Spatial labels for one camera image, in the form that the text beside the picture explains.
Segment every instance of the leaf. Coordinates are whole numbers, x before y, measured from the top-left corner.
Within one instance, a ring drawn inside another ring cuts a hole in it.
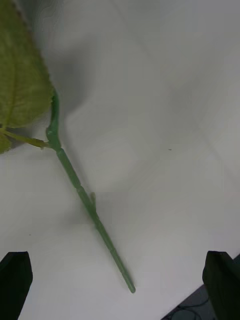
[[[0,133],[0,154],[8,151],[11,148],[12,143],[8,140],[8,138]]]
[[[25,127],[51,106],[53,86],[11,0],[0,0],[0,124]]]

